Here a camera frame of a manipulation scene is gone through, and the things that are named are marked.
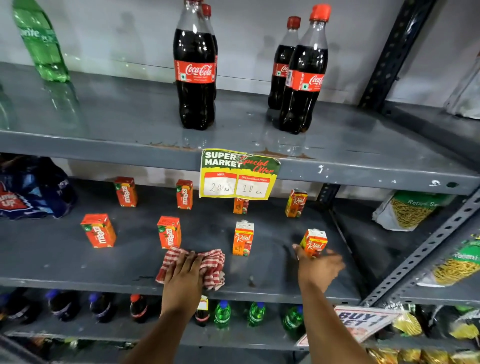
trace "juice box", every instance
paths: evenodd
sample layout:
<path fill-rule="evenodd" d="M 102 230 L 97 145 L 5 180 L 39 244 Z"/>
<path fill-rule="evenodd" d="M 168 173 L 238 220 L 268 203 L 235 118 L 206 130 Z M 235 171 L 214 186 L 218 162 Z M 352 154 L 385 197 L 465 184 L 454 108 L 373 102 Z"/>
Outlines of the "juice box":
<path fill-rule="evenodd" d="M 249 256 L 253 242 L 253 224 L 246 220 L 237 221 L 233 236 L 233 255 Z"/>
<path fill-rule="evenodd" d="M 248 200 L 244 198 L 235 197 L 235 202 L 233 203 L 233 213 L 246 215 L 247 210 L 248 210 Z"/>
<path fill-rule="evenodd" d="M 290 192 L 290 197 L 288 198 L 287 208 L 285 209 L 285 215 L 288 218 L 299 218 L 305 202 L 307 202 L 307 192 L 299 190 L 298 188 L 293 188 Z"/>
<path fill-rule="evenodd" d="M 318 255 L 327 245 L 327 234 L 318 229 L 307 229 L 300 246 L 307 255 Z"/>
<path fill-rule="evenodd" d="M 180 218 L 162 216 L 156 225 L 158 227 L 158 234 L 160 235 L 162 248 L 169 249 L 173 246 L 180 246 Z"/>
<path fill-rule="evenodd" d="M 177 181 L 177 207 L 191 210 L 193 205 L 193 182 L 186 180 Z"/>
<path fill-rule="evenodd" d="M 107 214 L 86 214 L 80 225 L 94 248 L 113 247 L 117 236 Z"/>
<path fill-rule="evenodd" d="M 132 177 L 117 177 L 113 182 L 117 190 L 117 197 L 122 207 L 137 206 L 137 191 L 135 190 L 135 181 Z"/>

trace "green sprite bottle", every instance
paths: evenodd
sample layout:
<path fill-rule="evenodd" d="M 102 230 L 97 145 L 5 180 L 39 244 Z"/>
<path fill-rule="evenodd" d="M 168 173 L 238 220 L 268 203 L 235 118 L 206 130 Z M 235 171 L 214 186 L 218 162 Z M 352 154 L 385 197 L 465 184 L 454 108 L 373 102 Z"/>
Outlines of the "green sprite bottle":
<path fill-rule="evenodd" d="M 288 310 L 287 315 L 283 319 L 283 327 L 285 330 L 295 330 L 303 322 L 303 306 L 293 306 Z"/>
<path fill-rule="evenodd" d="M 253 302 L 248 312 L 248 325 L 258 326 L 265 316 L 265 303 Z"/>
<path fill-rule="evenodd" d="M 35 0 L 13 0 L 13 20 L 40 76 L 47 81 L 67 82 L 68 69 L 52 24 Z"/>
<path fill-rule="evenodd" d="M 230 321 L 232 311 L 226 300 L 221 300 L 215 308 L 215 325 L 218 328 L 226 328 Z"/>

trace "soda bottle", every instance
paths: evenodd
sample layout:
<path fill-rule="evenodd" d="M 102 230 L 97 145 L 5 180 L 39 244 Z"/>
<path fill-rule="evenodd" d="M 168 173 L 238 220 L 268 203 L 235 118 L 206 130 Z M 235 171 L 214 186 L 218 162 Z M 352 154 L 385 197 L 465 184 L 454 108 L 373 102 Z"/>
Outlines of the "soda bottle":
<path fill-rule="evenodd" d="M 288 310 L 287 315 L 283 319 L 283 327 L 285 330 L 295 330 L 303 322 L 303 306 L 293 306 Z"/>
<path fill-rule="evenodd" d="M 208 311 L 206 310 L 197 310 L 195 311 L 195 322 L 198 326 L 205 327 L 207 321 L 210 318 Z"/>
<path fill-rule="evenodd" d="M 45 297 L 48 299 L 48 308 L 60 321 L 70 321 L 80 311 L 77 292 L 49 290 Z"/>
<path fill-rule="evenodd" d="M 179 113 L 187 129 L 205 130 L 215 121 L 215 43 L 201 0 L 185 0 L 175 36 L 173 59 Z"/>
<path fill-rule="evenodd" d="M 258 326 L 265 316 L 265 303 L 253 302 L 248 312 L 248 324 L 249 326 Z"/>
<path fill-rule="evenodd" d="M 295 47 L 299 43 L 300 18 L 291 16 L 287 21 L 287 33 L 278 45 L 273 63 L 272 82 L 270 95 L 268 95 L 268 107 L 280 110 L 282 107 L 283 90 L 287 79 L 288 64 Z"/>
<path fill-rule="evenodd" d="M 94 292 L 88 297 L 90 302 L 90 311 L 95 315 L 98 322 L 110 322 L 114 314 L 112 304 L 112 295 L 108 293 Z"/>
<path fill-rule="evenodd" d="M 35 0 L 13 0 L 13 20 L 40 76 L 47 81 L 70 80 L 52 24 Z"/>
<path fill-rule="evenodd" d="M 213 43 L 215 44 L 215 94 L 213 100 L 216 99 L 216 77 L 218 75 L 218 44 L 216 42 L 215 32 L 213 31 L 212 22 L 210 18 L 212 17 L 212 7 L 208 4 L 202 4 L 202 11 L 204 13 L 205 24 L 207 25 L 208 32 L 213 37 Z"/>
<path fill-rule="evenodd" d="M 130 316 L 138 323 L 144 323 L 147 318 L 148 304 L 147 299 L 141 294 L 132 294 L 130 296 Z"/>
<path fill-rule="evenodd" d="M 0 305 L 2 314 L 9 320 L 20 321 L 22 325 L 34 322 L 41 310 L 38 302 L 15 292 L 0 295 Z"/>
<path fill-rule="evenodd" d="M 313 108 L 327 68 L 325 24 L 331 9 L 328 4 L 313 7 L 310 26 L 290 59 L 280 111 L 280 130 L 285 132 L 306 132 L 312 122 Z"/>
<path fill-rule="evenodd" d="M 218 328 L 226 328 L 230 321 L 231 308 L 226 300 L 221 300 L 215 308 L 215 325 Z"/>

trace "dark cola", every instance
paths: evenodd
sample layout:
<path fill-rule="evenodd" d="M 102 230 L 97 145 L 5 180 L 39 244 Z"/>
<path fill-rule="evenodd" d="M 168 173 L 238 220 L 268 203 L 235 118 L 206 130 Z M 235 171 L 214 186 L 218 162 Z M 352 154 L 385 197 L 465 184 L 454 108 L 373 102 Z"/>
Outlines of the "dark cola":
<path fill-rule="evenodd" d="M 218 75 L 218 44 L 216 42 L 215 32 L 213 31 L 212 22 L 210 21 L 212 17 L 212 7 L 208 4 L 202 4 L 202 11 L 204 13 L 205 24 L 207 25 L 208 32 L 213 37 L 213 43 L 215 44 L 215 75 Z M 215 76 L 215 95 L 216 99 L 216 76 Z"/>
<path fill-rule="evenodd" d="M 290 63 L 290 58 L 292 57 L 295 47 L 299 43 L 298 28 L 300 28 L 300 18 L 298 16 L 289 17 L 287 21 L 287 33 L 276 49 L 270 94 L 268 95 L 268 106 L 271 109 L 280 110 L 282 107 L 288 64 Z"/>
<path fill-rule="evenodd" d="M 215 44 L 200 0 L 186 0 L 173 38 L 180 119 L 185 128 L 205 130 L 215 121 Z"/>
<path fill-rule="evenodd" d="M 328 4 L 313 7 L 310 26 L 293 52 L 280 111 L 280 129 L 283 131 L 304 133 L 312 122 L 313 108 L 328 63 L 325 24 L 330 11 Z"/>

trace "maaza juice box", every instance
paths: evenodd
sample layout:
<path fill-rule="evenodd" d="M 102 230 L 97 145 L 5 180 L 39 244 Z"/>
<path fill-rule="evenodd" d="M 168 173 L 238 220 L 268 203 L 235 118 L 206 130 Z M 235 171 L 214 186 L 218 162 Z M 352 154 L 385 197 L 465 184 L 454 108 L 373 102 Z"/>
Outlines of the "maaza juice box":
<path fill-rule="evenodd" d="M 107 214 L 86 214 L 80 225 L 94 248 L 113 247 L 117 236 Z"/>
<path fill-rule="evenodd" d="M 233 204 L 233 213 L 246 215 L 247 210 L 248 210 L 248 200 L 245 200 L 244 198 L 235 197 L 235 202 Z"/>
<path fill-rule="evenodd" d="M 285 215 L 288 218 L 299 218 L 305 202 L 307 202 L 307 192 L 299 190 L 298 188 L 293 188 L 290 192 L 290 197 L 288 198 L 287 208 L 285 209 Z"/>
<path fill-rule="evenodd" d="M 177 181 L 177 207 L 191 210 L 193 205 L 193 182 L 187 180 Z"/>
<path fill-rule="evenodd" d="M 247 220 L 237 221 L 233 236 L 233 255 L 249 256 L 253 242 L 253 224 Z"/>
<path fill-rule="evenodd" d="M 180 246 L 180 218 L 162 216 L 156 225 L 158 227 L 158 234 L 160 235 L 162 248 L 169 249 L 173 246 Z"/>
<path fill-rule="evenodd" d="M 307 255 L 318 255 L 327 245 L 327 234 L 318 229 L 307 229 L 300 246 Z"/>
<path fill-rule="evenodd" d="M 132 177 L 117 177 L 113 182 L 117 190 L 117 197 L 122 207 L 137 206 L 137 191 L 135 190 L 135 181 Z"/>

